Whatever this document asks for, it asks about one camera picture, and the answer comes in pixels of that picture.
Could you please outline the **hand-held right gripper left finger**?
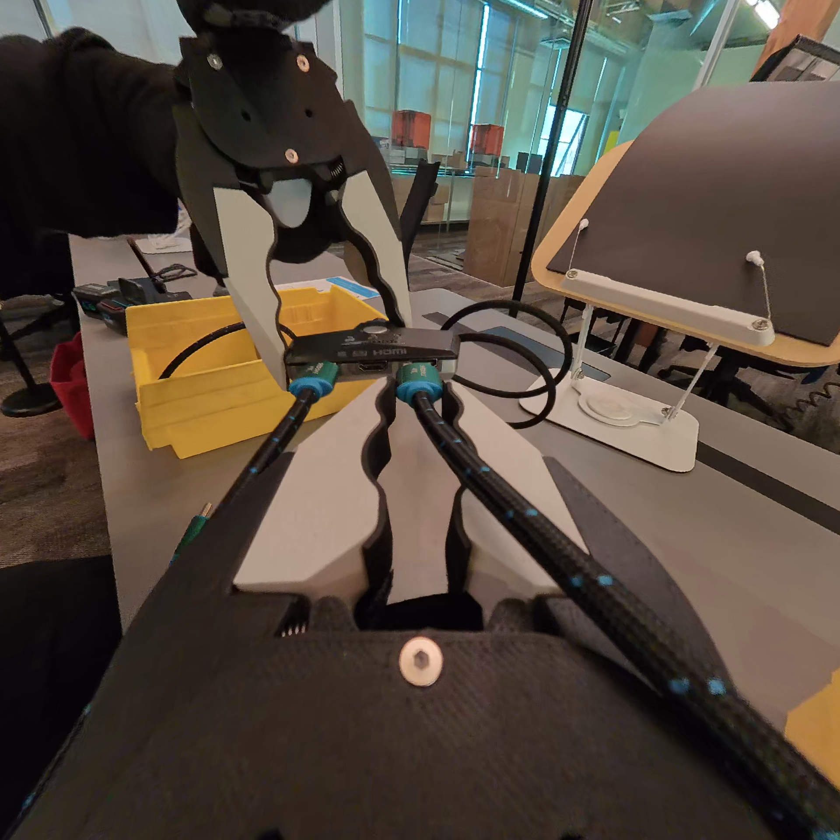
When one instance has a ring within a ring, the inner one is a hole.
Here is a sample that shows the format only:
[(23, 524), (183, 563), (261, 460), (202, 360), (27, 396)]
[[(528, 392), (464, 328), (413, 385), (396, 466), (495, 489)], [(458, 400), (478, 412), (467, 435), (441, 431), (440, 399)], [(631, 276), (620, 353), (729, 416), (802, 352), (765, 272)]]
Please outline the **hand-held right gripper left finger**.
[(386, 603), (392, 527), (378, 482), (391, 459), (395, 381), (378, 379), (296, 449), (234, 586), (336, 596), (357, 611)]

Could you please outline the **white stand with wooden board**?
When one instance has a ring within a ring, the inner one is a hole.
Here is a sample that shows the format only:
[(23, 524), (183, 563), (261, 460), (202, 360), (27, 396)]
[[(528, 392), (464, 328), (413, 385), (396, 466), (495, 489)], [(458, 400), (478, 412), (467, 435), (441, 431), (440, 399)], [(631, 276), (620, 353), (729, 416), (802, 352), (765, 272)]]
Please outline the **white stand with wooden board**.
[[(584, 303), (546, 419), (677, 473), (681, 412), (715, 352), (791, 368), (838, 362), (839, 85), (704, 87), (597, 162), (536, 248), (541, 285)], [(594, 310), (708, 345), (674, 404), (584, 372)]]

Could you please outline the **white blue paper sheet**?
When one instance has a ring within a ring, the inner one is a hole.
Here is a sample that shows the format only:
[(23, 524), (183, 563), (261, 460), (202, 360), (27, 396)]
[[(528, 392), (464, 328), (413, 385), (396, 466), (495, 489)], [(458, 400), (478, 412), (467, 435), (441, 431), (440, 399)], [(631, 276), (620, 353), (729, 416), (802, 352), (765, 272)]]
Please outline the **white blue paper sheet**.
[(332, 290), (342, 289), (343, 291), (350, 294), (353, 298), (358, 300), (371, 301), (380, 298), (379, 293), (374, 289), (363, 286), (354, 280), (350, 280), (342, 276), (313, 278), (305, 280), (295, 280), (284, 283), (276, 283), (275, 288), (279, 292), (288, 291), (292, 289), (312, 289), (315, 290), (317, 293), (330, 293)]

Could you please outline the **black vertical pole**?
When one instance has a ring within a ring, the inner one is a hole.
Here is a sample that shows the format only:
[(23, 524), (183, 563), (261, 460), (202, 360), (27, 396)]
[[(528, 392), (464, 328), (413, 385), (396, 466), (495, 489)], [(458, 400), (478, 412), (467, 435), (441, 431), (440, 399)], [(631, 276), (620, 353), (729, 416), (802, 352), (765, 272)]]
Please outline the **black vertical pole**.
[(522, 300), (524, 287), (528, 281), (531, 258), (537, 244), (539, 226), (550, 187), (554, 158), (560, 141), (560, 132), (565, 113), (568, 109), (569, 99), (571, 97), (574, 84), (574, 77), (579, 66), (581, 52), (585, 43), (585, 35), (590, 23), (594, 4), (594, 1), (580, 1), (577, 8), (574, 26), (570, 37), (568, 54), (563, 65), (563, 76), (561, 79), (558, 99), (555, 104), (553, 121), (549, 132), (549, 141), (545, 155), (543, 156), (542, 168), (532, 205), (532, 212), (528, 223), (527, 233), (523, 242), (518, 274), (511, 295), (512, 302), (520, 302)]

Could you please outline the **red storage bin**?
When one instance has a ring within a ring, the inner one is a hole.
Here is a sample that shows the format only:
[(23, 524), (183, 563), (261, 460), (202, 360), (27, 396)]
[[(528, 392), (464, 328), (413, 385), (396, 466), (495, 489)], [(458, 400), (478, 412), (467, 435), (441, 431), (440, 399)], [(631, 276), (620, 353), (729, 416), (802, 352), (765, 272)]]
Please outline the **red storage bin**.
[(55, 347), (49, 367), (49, 383), (79, 435), (93, 441), (95, 430), (80, 331), (71, 340)]

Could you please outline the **large cardboard box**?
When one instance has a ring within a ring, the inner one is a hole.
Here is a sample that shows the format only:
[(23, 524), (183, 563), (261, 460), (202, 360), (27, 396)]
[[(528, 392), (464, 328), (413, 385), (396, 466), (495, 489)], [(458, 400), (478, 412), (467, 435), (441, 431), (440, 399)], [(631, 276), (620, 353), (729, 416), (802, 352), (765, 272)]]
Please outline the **large cardboard box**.
[(515, 286), (539, 175), (479, 167), (473, 181), (463, 271), (498, 287)]

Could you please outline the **black battery charger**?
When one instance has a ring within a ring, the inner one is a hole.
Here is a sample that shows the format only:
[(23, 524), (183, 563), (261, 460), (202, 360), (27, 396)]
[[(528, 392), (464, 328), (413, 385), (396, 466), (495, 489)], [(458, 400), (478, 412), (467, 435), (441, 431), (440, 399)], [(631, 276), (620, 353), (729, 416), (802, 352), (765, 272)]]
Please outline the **black battery charger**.
[(74, 287), (71, 293), (83, 314), (103, 321), (123, 337), (128, 336), (126, 310), (130, 303), (124, 299), (118, 283), (86, 283)]

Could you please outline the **black hdmi switch box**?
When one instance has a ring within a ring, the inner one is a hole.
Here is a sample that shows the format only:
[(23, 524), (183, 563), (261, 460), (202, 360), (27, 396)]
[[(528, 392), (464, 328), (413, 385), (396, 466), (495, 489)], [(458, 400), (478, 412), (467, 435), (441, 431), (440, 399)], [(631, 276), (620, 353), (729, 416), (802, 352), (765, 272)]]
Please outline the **black hdmi switch box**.
[(395, 376), (405, 364), (426, 362), (448, 381), (457, 372), (459, 345), (459, 336), (450, 330), (397, 327), (375, 319), (352, 329), (300, 336), (284, 362), (289, 380), (320, 362), (338, 366), (338, 382)]

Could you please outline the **black battery pack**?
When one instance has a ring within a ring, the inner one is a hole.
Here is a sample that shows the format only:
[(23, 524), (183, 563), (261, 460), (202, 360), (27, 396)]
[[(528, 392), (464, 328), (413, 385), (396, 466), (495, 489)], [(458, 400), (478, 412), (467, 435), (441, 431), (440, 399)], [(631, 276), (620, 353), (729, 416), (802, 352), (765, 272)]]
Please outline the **black battery pack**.
[(193, 296), (186, 291), (168, 291), (165, 285), (152, 278), (118, 278), (118, 289), (126, 307), (148, 306), (159, 303), (189, 301)]

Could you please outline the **black mesh office chair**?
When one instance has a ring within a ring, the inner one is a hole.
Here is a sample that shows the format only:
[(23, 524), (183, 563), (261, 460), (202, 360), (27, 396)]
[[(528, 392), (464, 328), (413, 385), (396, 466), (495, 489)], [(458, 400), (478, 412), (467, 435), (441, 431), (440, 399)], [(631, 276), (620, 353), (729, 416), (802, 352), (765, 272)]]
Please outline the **black mesh office chair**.
[(428, 205), (437, 189), (440, 163), (418, 162), (406, 202), (400, 213), (400, 231), (405, 268), (408, 268), (415, 238), (421, 227)]

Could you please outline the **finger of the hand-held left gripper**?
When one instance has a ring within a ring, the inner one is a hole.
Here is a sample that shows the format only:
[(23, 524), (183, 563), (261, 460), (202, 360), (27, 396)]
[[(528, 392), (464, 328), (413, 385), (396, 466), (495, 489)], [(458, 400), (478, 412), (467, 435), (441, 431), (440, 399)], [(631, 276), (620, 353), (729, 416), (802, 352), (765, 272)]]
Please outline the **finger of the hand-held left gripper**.
[(287, 389), (286, 345), (279, 329), (281, 300), (269, 262), (276, 244), (273, 217), (247, 192), (213, 189), (227, 266), (226, 287), (268, 372)]
[(344, 243), (359, 253), (366, 282), (380, 295), (398, 327), (413, 325), (402, 242), (367, 171), (350, 175), (339, 190)]

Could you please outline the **yellow plastic bin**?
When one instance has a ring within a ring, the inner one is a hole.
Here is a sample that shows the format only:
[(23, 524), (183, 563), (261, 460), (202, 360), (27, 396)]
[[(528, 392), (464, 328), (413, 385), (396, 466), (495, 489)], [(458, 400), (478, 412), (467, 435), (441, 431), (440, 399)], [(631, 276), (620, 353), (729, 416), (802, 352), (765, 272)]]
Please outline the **yellow plastic bin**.
[[(280, 323), (296, 335), (351, 329), (379, 318), (367, 301), (327, 281), (279, 287)], [(172, 446), (180, 459), (270, 432), (293, 404), (261, 360), (246, 330), (216, 339), (161, 378), (194, 343), (241, 322), (229, 297), (156, 303), (127, 310), (141, 431), (149, 449)], [(309, 419), (338, 412), (369, 385), (339, 382)]]
[(792, 709), (785, 737), (839, 787), (839, 684), (829, 683)]

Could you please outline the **black floor stand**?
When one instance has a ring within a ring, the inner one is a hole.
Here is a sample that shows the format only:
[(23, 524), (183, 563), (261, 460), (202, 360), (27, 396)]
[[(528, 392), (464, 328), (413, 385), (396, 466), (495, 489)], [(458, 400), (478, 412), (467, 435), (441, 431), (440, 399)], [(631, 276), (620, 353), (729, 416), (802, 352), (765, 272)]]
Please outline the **black floor stand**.
[(2, 349), (10, 355), (17, 371), (24, 381), (24, 388), (2, 400), (1, 410), (6, 417), (37, 417), (59, 411), (60, 399), (48, 382), (37, 383), (23, 356), (18, 351), (4, 321), (1, 321)]

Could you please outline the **teal desk hatch cover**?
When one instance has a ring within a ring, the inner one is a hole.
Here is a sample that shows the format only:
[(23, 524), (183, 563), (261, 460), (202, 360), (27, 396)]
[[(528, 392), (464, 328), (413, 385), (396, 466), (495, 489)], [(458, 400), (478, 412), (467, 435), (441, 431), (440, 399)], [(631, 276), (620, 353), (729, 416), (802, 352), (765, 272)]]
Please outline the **teal desk hatch cover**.
[[(518, 332), (514, 332), (513, 330), (507, 327), (493, 327), (481, 330), (481, 332), (486, 335), (493, 335), (498, 338), (509, 340), (517, 346), (527, 348), (528, 350), (533, 352), (537, 357), (539, 357), (540, 360), (546, 364), (546, 366), (552, 373), (556, 373), (557, 371), (559, 371), (560, 367), (562, 366), (562, 363), (564, 362), (564, 353), (561, 350), (554, 348), (552, 345), (548, 345), (535, 339), (532, 339), (529, 336), (522, 335)], [(517, 367), (525, 371), (537, 370), (528, 362), (528, 360), (523, 358), (519, 353), (515, 352), (515, 350), (513, 349), (491, 344), (488, 350), (489, 352), (495, 354), (503, 360), (515, 364)], [(591, 367), (588, 364), (583, 364), (582, 371), (585, 377), (592, 378), (593, 380), (599, 382), (605, 382), (610, 379), (609, 373), (597, 369), (595, 367)]]

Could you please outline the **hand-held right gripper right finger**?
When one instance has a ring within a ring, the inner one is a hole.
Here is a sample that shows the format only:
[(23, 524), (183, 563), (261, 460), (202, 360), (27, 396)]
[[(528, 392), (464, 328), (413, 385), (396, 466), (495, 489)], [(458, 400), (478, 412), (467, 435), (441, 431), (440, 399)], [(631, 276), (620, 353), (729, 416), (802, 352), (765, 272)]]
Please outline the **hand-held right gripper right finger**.
[[(540, 452), (461, 384), (442, 401), (444, 420), (471, 443), (484, 463), (535, 504), (579, 549), (588, 553)], [(530, 601), (561, 589), (474, 494), (458, 490), (446, 538), (448, 590), (466, 592), (482, 611), (508, 598)]]

